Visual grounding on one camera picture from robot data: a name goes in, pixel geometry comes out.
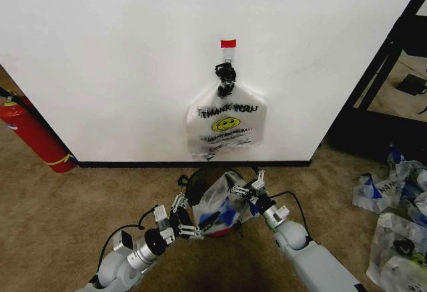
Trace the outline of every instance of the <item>red fire extinguisher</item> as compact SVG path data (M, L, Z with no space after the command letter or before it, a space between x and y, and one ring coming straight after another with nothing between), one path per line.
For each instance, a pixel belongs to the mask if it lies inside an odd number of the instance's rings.
M26 97L19 97L19 103L6 102L0 106L0 118L33 149L40 158L54 170L66 172L75 167L74 157L58 142L52 133L28 110L34 106Z

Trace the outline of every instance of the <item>black object on shelf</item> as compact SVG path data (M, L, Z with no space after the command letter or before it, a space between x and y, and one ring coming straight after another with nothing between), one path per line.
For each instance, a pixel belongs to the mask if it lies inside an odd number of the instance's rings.
M408 74L396 87L397 90L411 95L425 94L427 92L427 80Z

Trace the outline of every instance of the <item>brown carpet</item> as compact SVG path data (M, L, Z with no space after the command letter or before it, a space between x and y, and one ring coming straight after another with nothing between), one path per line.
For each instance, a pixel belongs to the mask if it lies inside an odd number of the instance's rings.
M247 180L250 169L237 169ZM0 273L2 291L74 291L97 266L104 240L135 223L156 203L171 205L176 180L193 169L80 169L53 173L0 125ZM369 291L380 291L364 272L377 216L352 206L359 174L386 176L387 167L324 144L308 168L267 168L270 193L300 198L316 241L325 245ZM291 218L300 221L292 199ZM152 217L146 225L152 226ZM138 230L129 231L138 234ZM278 253L260 218L244 237L180 240L159 259L136 291L305 291L291 263Z

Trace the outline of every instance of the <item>smiley face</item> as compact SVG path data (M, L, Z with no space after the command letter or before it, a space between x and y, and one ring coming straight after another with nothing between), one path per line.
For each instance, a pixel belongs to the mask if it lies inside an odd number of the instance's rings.
M230 129L233 129L234 127L237 127L240 124L240 120L236 119L235 117L226 117L225 119L220 119L216 121L212 125L212 131L227 131Z

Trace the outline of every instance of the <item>white plastic bag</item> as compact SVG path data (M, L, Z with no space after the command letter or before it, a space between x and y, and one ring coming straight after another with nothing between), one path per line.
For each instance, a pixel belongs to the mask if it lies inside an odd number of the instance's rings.
M378 214L387 207L397 208L409 178L415 171L425 169L418 161L406 161L395 147L392 148L387 162L390 166L387 179L379 181L378 177L371 173L360 176L357 186L353 188L354 205ZM422 180L423 174L418 173L416 177L417 180Z
M215 215L213 225L203 232L214 237L231 231L239 221L243 223L257 216L256 206L243 197L230 193L230 187L243 187L246 182L233 171L225 172L201 197L200 202L192 207L195 223L200 225Z
M426 253L426 228L393 213L381 214L366 274L386 292L425 292Z
M216 85L195 101L187 114L187 144L194 157L211 159L218 153L261 143L267 105L253 92L234 84L226 97Z

